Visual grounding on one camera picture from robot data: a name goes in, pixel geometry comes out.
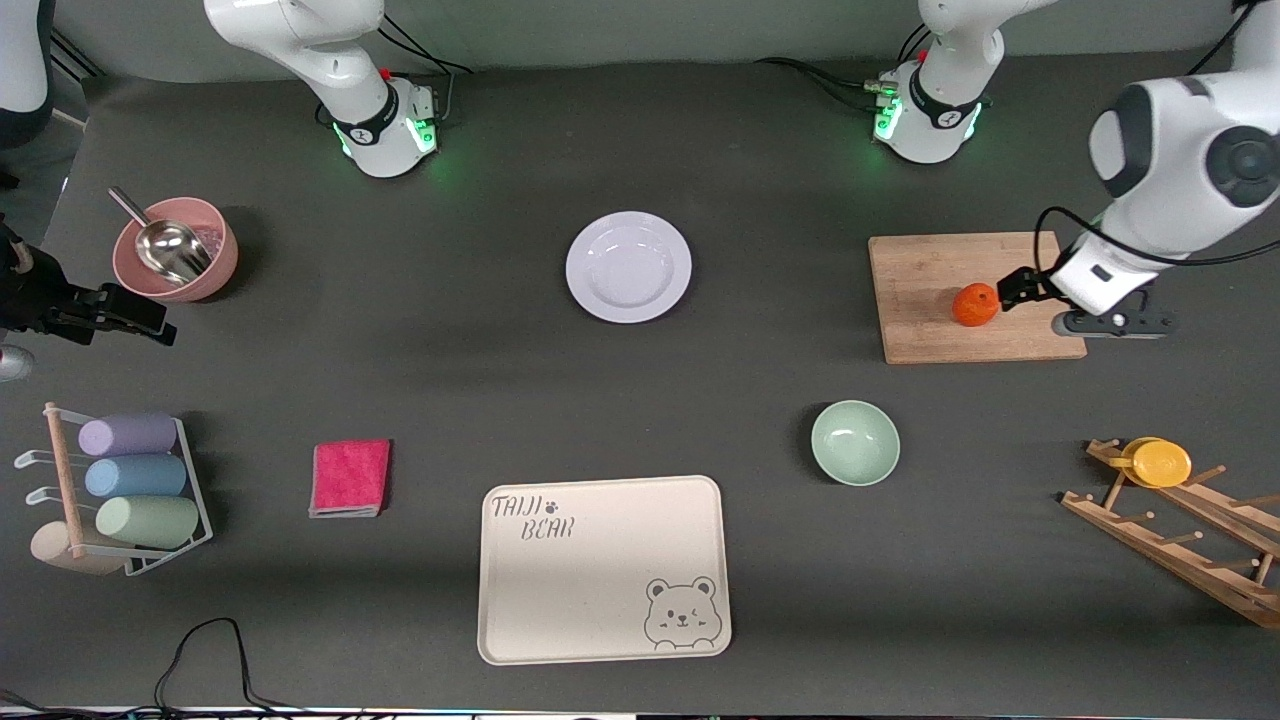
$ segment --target dark gray table surface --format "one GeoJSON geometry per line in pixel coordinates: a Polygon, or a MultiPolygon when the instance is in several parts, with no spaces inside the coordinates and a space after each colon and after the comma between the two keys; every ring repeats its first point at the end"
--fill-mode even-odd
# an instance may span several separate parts
{"type": "MultiPolygon", "coordinates": [[[[27,551],[56,507],[22,503],[52,471],[8,473],[3,685],[143,702],[188,626],[232,615],[257,689],[312,706],[1276,717],[1280,634],[1053,496],[1106,480],[1083,441],[1139,434],[1226,464],[1224,491],[1277,489],[1280,258],[1166,273],[1175,337],[1044,364],[886,365],[868,269],[872,236],[1101,210],[1093,118],[1187,60],[1011,60],[972,143],[928,168],[783,68],[492,72],[458,81],[440,154],[390,181],[348,164],[301,82],[100,86],[45,247],[76,282],[110,279],[119,183],[225,209],[242,266],[214,301],[170,310],[172,348],[12,336],[38,366],[0,386],[0,456],[47,446],[46,400],[169,410],[192,429],[218,537],[140,578],[58,571],[27,551]],[[594,320],[563,279],[577,231],[625,209],[671,220],[696,268],[684,301],[639,327],[594,320]],[[842,398],[901,430],[879,486],[837,486],[808,455],[815,411],[842,398]],[[389,510],[308,520],[312,446],[362,437],[396,441],[389,510]],[[692,473],[723,493],[723,655],[484,664],[490,487],[692,473]]],[[[1270,240],[1276,218],[1215,250],[1270,240]]],[[[1123,498],[1147,507],[1160,529],[1196,527],[1123,498]]],[[[192,641],[170,689],[237,702],[229,633],[192,641]]]]}

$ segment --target yellow cup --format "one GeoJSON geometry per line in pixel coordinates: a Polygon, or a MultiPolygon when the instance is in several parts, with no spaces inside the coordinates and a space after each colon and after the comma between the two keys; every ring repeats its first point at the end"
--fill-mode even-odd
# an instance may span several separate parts
{"type": "Polygon", "coordinates": [[[1192,459],[1181,446],[1158,437],[1138,438],[1107,465],[1144,488],[1171,488],[1192,475],[1192,459]]]}

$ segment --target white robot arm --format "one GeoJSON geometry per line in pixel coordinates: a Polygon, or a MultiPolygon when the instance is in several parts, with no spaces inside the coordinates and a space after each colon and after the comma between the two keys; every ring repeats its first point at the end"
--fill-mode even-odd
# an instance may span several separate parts
{"type": "Polygon", "coordinates": [[[1065,334],[1164,334],[1140,332],[1135,315],[1112,310],[1275,202],[1280,1],[1240,12],[1251,17],[1230,72],[1130,85],[1097,119],[1089,154],[1115,199],[1097,224],[1102,233],[1082,233],[1044,277],[1023,268],[1001,281],[1006,309],[1059,297],[1076,309],[1056,325],[1065,334]]]}
{"type": "Polygon", "coordinates": [[[1000,26],[1057,0],[919,0],[933,32],[924,63],[882,73],[883,115],[872,135],[913,163],[941,163],[973,135],[979,97],[1005,59],[1000,26]]]}
{"type": "Polygon", "coordinates": [[[334,119],[343,151],[365,173],[394,177],[436,147],[430,88],[384,79],[355,40],[378,29],[383,0],[205,0],[224,40],[301,77],[334,119]]]}

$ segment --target cable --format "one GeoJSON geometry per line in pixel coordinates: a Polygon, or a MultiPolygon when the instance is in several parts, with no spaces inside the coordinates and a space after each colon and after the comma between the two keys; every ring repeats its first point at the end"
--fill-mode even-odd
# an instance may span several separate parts
{"type": "Polygon", "coordinates": [[[58,28],[50,31],[50,40],[52,40],[58,47],[63,50],[72,60],[83,67],[90,76],[99,77],[106,74],[102,68],[97,67],[93,60],[90,60],[88,55],[84,54],[74,42],[70,41],[65,35],[58,32],[58,28]]]}
{"type": "Polygon", "coordinates": [[[1084,218],[1076,215],[1075,213],[1068,210],[1066,208],[1061,208],[1059,205],[1053,205],[1052,208],[1046,208],[1044,211],[1041,213],[1039,219],[1036,220],[1036,237],[1034,237],[1034,241],[1032,243],[1033,245],[1034,256],[1036,256],[1036,272],[1039,273],[1042,277],[1043,277],[1043,272],[1041,269],[1041,259],[1039,259],[1039,237],[1041,237],[1041,229],[1044,227],[1044,219],[1048,218],[1050,215],[1052,215],[1053,213],[1059,213],[1059,214],[1064,215],[1065,218],[1068,218],[1069,220],[1071,220],[1075,224],[1080,225],[1082,228],[1084,228],[1084,229],[1092,232],[1093,234],[1098,236],[1105,242],[1108,242],[1108,243],[1119,247],[1120,250],[1124,250],[1125,252],[1128,252],[1130,255],[1135,255],[1138,258],[1142,258],[1143,260],[1149,260],[1152,263],[1161,263],[1161,264],[1165,264],[1165,265],[1172,265],[1175,268],[1207,268],[1207,266],[1212,266],[1212,265],[1226,265],[1229,263],[1239,263],[1240,260],[1249,260],[1252,258],[1257,258],[1258,255],[1265,255],[1265,254],[1271,252],[1272,250],[1276,250],[1277,247],[1280,247],[1280,240],[1275,240],[1275,241],[1271,241],[1271,242],[1268,242],[1266,245],[1260,245],[1260,246],[1257,246],[1257,247],[1254,247],[1252,250],[1244,250],[1242,252],[1233,252],[1231,255],[1220,255],[1217,258],[1187,258],[1187,259],[1162,258],[1160,255],[1152,255],[1151,252],[1146,252],[1143,250],[1138,250],[1137,247],[1132,247],[1129,245],[1125,245],[1124,242],[1120,242],[1119,240],[1116,240],[1116,238],[1111,237],[1110,234],[1102,232],[1102,228],[1094,225],[1093,223],[1085,220],[1084,218]]]}
{"type": "Polygon", "coordinates": [[[897,50],[897,61],[899,63],[906,61],[906,56],[908,56],[906,46],[911,44],[911,38],[915,37],[915,33],[920,32],[922,29],[925,29],[928,26],[925,26],[924,23],[920,23],[919,26],[915,27],[915,29],[911,31],[911,35],[906,36],[906,40],[902,41],[902,46],[899,47],[899,50],[897,50]]]}
{"type": "Polygon", "coordinates": [[[922,35],[920,38],[915,41],[915,45],[911,45],[911,49],[906,51],[906,55],[902,56],[902,61],[905,63],[911,58],[911,55],[915,55],[915,49],[919,47],[922,42],[928,40],[931,35],[933,35],[932,31],[922,35]]]}
{"type": "Polygon", "coordinates": [[[67,58],[70,61],[73,61],[77,65],[79,65],[81,67],[81,72],[83,74],[86,74],[88,77],[99,77],[99,73],[93,72],[93,68],[88,67],[88,64],[82,58],[79,58],[78,55],[76,55],[76,53],[72,53],[72,50],[69,47],[67,47],[65,45],[63,45],[63,41],[59,40],[59,37],[56,35],[50,36],[49,40],[50,40],[50,42],[52,42],[54,47],[59,49],[63,53],[63,55],[67,55],[67,58]]]}
{"type": "Polygon", "coordinates": [[[68,68],[68,67],[67,67],[65,64],[63,64],[63,61],[61,61],[61,60],[59,60],[56,55],[54,55],[54,54],[50,54],[50,55],[49,55],[49,59],[50,59],[50,60],[52,60],[52,63],[54,63],[55,65],[58,65],[58,69],[63,70],[63,74],[65,74],[67,77],[69,77],[69,78],[74,79],[76,82],[83,82],[83,81],[81,79],[81,77],[79,77],[78,74],[76,74],[74,72],[72,72],[72,69],[70,69],[70,68],[68,68]]]}
{"type": "Polygon", "coordinates": [[[1217,55],[1217,51],[1221,50],[1222,46],[1225,46],[1228,44],[1228,41],[1230,41],[1233,37],[1235,37],[1235,32],[1238,29],[1240,29],[1240,26],[1244,24],[1244,20],[1249,19],[1249,15],[1253,14],[1253,9],[1257,8],[1260,3],[1265,3],[1265,1],[1266,0],[1253,0],[1248,5],[1245,5],[1244,6],[1244,12],[1240,13],[1240,17],[1235,18],[1235,22],[1231,23],[1231,27],[1229,27],[1226,29],[1226,32],[1222,33],[1222,37],[1219,38],[1217,45],[1215,45],[1213,47],[1211,47],[1210,51],[1206,53],[1203,58],[1201,58],[1199,63],[1196,63],[1194,65],[1192,65],[1192,69],[1187,70],[1183,74],[1193,76],[1193,74],[1198,73],[1201,70],[1201,68],[1204,67],[1206,63],[1208,63],[1210,60],[1213,59],[1213,55],[1217,55]]]}
{"type": "Polygon", "coordinates": [[[803,63],[800,60],[794,60],[791,58],[762,58],[756,63],[763,63],[767,65],[783,65],[787,68],[795,68],[804,73],[805,77],[812,79],[823,92],[826,92],[831,99],[841,105],[850,108],[852,110],[859,110],[864,113],[877,113],[878,110],[870,105],[859,105],[849,97],[836,92],[836,87],[842,90],[861,90],[861,83],[849,81],[837,76],[828,73],[827,70],[810,65],[809,63],[803,63]]]}
{"type": "Polygon", "coordinates": [[[200,629],[212,625],[214,623],[228,623],[232,626],[232,632],[236,633],[236,648],[239,652],[239,665],[241,665],[241,694],[244,696],[244,702],[255,707],[259,707],[266,712],[274,712],[280,717],[288,717],[288,715],[283,715],[279,711],[273,710],[271,706],[275,707],[298,707],[298,706],[262,697],[253,691],[253,682],[248,671],[248,655],[244,652],[244,638],[241,635],[239,623],[237,623],[232,618],[214,618],[212,620],[205,620],[204,623],[187,630],[187,634],[182,637],[182,641],[178,643],[178,647],[173,651],[173,661],[169,664],[169,667],[164,671],[163,675],[160,675],[160,679],[156,680],[156,687],[151,694],[151,700],[155,702],[155,706],[168,710],[169,706],[165,705],[164,702],[164,688],[166,684],[169,684],[169,678],[173,676],[174,670],[178,669],[178,664],[182,661],[182,651],[183,648],[187,647],[187,641],[189,641],[191,635],[196,634],[200,629]]]}
{"type": "Polygon", "coordinates": [[[449,67],[452,67],[452,68],[457,68],[457,69],[460,69],[460,70],[462,70],[462,72],[465,72],[465,73],[467,73],[467,74],[472,74],[472,73],[475,73],[475,70],[472,70],[471,68],[468,68],[468,67],[466,67],[466,65],[460,65],[458,63],[451,63],[451,61],[448,61],[448,60],[442,60],[442,59],[436,58],[435,55],[431,55],[431,53],[429,53],[429,51],[426,50],[426,47],[422,47],[422,45],[421,45],[421,44],[420,44],[419,41],[413,40],[413,36],[412,36],[412,35],[410,35],[410,33],[404,32],[404,28],[402,28],[402,27],[399,26],[399,23],[397,23],[396,20],[393,20],[390,15],[388,15],[388,14],[384,14],[383,17],[384,17],[384,18],[387,18],[387,23],[388,23],[388,24],[390,24],[390,26],[392,26],[393,28],[396,28],[396,32],[398,32],[398,33],[403,35],[403,36],[404,36],[404,40],[408,40],[410,45],[412,45],[413,47],[417,47],[417,53],[413,53],[412,50],[410,50],[410,49],[408,49],[408,47],[406,47],[404,45],[401,45],[399,42],[397,42],[397,41],[396,41],[396,38],[393,38],[393,37],[392,37],[390,35],[387,35],[385,32],[383,32],[383,31],[381,31],[381,28],[379,28],[379,31],[378,31],[378,32],[379,32],[379,33],[380,33],[380,35],[381,35],[383,37],[385,37],[387,40],[392,41],[393,44],[398,45],[399,47],[402,47],[402,49],[404,49],[404,50],[408,50],[410,53],[413,53],[415,55],[421,55],[422,58],[425,58],[425,59],[428,59],[428,60],[431,60],[431,61],[433,61],[433,63],[435,63],[436,65],[440,65],[440,69],[444,69],[444,65],[449,65],[449,67]]]}
{"type": "Polygon", "coordinates": [[[828,73],[827,70],[819,68],[818,65],[812,65],[809,63],[805,63],[803,60],[796,60],[794,58],[769,56],[769,58],[760,58],[759,60],[756,60],[756,63],[764,63],[765,65],[786,65],[788,68],[795,68],[803,73],[820,77],[822,79],[832,85],[838,85],[841,87],[851,87],[854,90],[863,88],[863,83],[858,81],[845,79],[840,76],[828,73]]]}
{"type": "Polygon", "coordinates": [[[419,53],[417,50],[413,50],[408,45],[404,45],[399,40],[396,40],[394,37],[392,37],[385,29],[378,28],[378,35],[380,35],[384,38],[387,38],[387,42],[390,42],[392,45],[399,47],[401,50],[403,50],[403,51],[406,51],[406,53],[408,53],[411,55],[415,55],[417,58],[422,58],[424,60],[430,60],[431,63],[435,63],[435,67],[440,68],[442,73],[444,73],[444,74],[453,74],[453,72],[449,70],[449,68],[445,67],[445,64],[444,64],[443,60],[435,58],[434,55],[422,54],[422,53],[419,53]]]}
{"type": "Polygon", "coordinates": [[[449,73],[449,90],[447,90],[444,94],[444,111],[440,113],[439,118],[436,118],[442,123],[449,119],[449,113],[453,111],[453,82],[456,79],[458,79],[458,76],[449,73]]]}
{"type": "Polygon", "coordinates": [[[31,702],[29,700],[22,697],[20,694],[0,688],[0,701],[18,705],[28,710],[35,710],[38,715],[22,715],[22,717],[63,717],[63,719],[79,719],[79,720],[118,720],[120,717],[127,717],[132,714],[146,712],[152,710],[150,706],[133,707],[123,712],[92,712],[84,710],[74,708],[61,708],[61,707],[42,707],[31,702]]]}

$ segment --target metal scoop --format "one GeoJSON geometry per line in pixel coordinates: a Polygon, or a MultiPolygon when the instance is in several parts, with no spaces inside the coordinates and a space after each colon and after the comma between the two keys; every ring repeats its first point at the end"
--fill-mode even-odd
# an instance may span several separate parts
{"type": "Polygon", "coordinates": [[[189,227],[178,220],[147,218],[146,211],[119,187],[111,187],[106,192],[142,225],[134,245],[143,265],[178,287],[209,269],[212,263],[209,250],[189,227]]]}

